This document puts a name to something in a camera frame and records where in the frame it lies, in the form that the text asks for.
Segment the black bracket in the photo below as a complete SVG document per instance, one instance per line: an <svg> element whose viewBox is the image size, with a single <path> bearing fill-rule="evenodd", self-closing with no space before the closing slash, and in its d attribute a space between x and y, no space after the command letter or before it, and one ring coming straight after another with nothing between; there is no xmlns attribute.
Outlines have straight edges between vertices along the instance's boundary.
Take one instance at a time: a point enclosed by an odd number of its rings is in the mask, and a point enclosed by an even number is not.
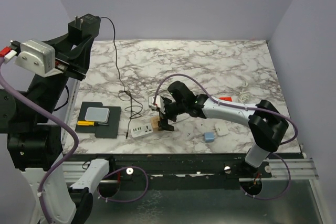
<svg viewBox="0 0 336 224"><path fill-rule="evenodd" d="M84 224L89 218L93 207L93 195L86 187L83 190L68 188L70 197L76 205L76 213L71 224Z"/></svg>
<svg viewBox="0 0 336 224"><path fill-rule="evenodd" d="M272 103L266 100L262 100L257 107L279 113ZM251 115L248 125L256 144L268 152L277 151L288 129L285 119L263 111L256 111Z"/></svg>
<svg viewBox="0 0 336 224"><path fill-rule="evenodd" d="M7 149L15 168L49 170L63 151L60 136L57 125L37 125L33 132L8 134Z"/></svg>
<svg viewBox="0 0 336 224"><path fill-rule="evenodd" d="M55 48L56 60L67 65L67 77L80 81L85 78L90 67L91 47L99 28L100 18L86 14L68 24L67 34L44 41Z"/></svg>
<svg viewBox="0 0 336 224"><path fill-rule="evenodd" d="M202 108L208 99L205 94L194 95L194 93L182 82L175 81L168 87L169 93L174 98L174 102L162 97L165 113L159 113L158 122L160 131L174 131L174 126L168 124L168 120L176 121L176 117L183 113L188 113L194 118L206 118Z"/></svg>

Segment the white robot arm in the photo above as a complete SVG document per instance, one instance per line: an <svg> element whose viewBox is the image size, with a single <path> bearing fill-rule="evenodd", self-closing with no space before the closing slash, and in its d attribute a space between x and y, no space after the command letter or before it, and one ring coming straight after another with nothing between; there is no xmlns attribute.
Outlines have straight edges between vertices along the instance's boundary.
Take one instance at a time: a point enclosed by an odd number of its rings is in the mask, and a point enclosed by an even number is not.
<svg viewBox="0 0 336 224"><path fill-rule="evenodd" d="M241 104L215 98L210 99L205 94L194 95L180 81L173 82L168 87L168 91L175 102L157 96L155 103L154 97L152 97L150 103L152 110L159 111L159 130L173 131L174 127L168 124L168 120L176 121L176 116L182 113L205 119L223 119L249 127L255 143L247 153L245 163L252 168L258 168L269 153L278 149L288 128L288 123L283 118L258 110L251 110L251 108L261 108L278 113L275 107L266 100L261 100L258 104Z"/></svg>

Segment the black mat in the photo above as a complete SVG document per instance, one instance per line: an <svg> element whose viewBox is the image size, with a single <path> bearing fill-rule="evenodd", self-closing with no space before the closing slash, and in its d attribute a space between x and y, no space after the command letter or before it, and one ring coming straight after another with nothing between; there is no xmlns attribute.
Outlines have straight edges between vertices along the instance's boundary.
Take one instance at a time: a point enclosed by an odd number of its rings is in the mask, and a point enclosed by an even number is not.
<svg viewBox="0 0 336 224"><path fill-rule="evenodd" d="M110 110L109 125L98 125L94 136L97 138L117 138L121 107L103 106L103 108Z"/></svg>
<svg viewBox="0 0 336 224"><path fill-rule="evenodd" d="M101 102L83 102L79 111L77 121L85 121L85 114L88 107L108 108L110 110L108 124L98 126L78 126L75 131L78 133L94 133L96 138L117 138L121 114L121 107L103 106Z"/></svg>

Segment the metal floor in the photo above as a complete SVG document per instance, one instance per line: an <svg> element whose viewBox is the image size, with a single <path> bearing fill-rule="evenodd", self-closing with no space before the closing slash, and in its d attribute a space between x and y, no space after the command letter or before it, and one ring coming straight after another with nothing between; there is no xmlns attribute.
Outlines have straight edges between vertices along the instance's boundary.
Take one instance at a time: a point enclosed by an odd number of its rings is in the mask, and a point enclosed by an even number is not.
<svg viewBox="0 0 336 224"><path fill-rule="evenodd" d="M285 181L264 181L260 196L281 192ZM138 191L121 191L117 199L131 199ZM86 224L319 224L322 223L308 180L294 180L288 193L272 201L254 200L240 190L148 191L127 204L94 198Z"/></svg>

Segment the white power strip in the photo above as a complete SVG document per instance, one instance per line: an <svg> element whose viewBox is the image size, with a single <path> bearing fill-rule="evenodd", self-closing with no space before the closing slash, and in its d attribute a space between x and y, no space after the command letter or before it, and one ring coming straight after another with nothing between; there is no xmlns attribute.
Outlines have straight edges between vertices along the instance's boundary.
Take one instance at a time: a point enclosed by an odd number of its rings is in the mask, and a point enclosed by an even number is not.
<svg viewBox="0 0 336 224"><path fill-rule="evenodd" d="M139 138L150 134L153 134L153 127L150 123L131 128L132 138Z"/></svg>

